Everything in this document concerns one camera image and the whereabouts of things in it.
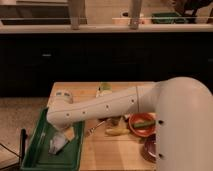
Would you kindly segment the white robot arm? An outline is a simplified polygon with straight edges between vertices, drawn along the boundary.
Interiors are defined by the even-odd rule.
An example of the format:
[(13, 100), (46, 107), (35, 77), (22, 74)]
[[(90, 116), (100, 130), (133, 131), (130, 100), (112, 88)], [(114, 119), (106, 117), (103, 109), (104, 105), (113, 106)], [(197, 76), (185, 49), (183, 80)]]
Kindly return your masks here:
[(156, 115), (157, 171), (213, 171), (213, 93), (194, 78), (137, 85), (78, 103), (60, 92), (47, 121), (62, 132), (79, 121), (139, 113)]

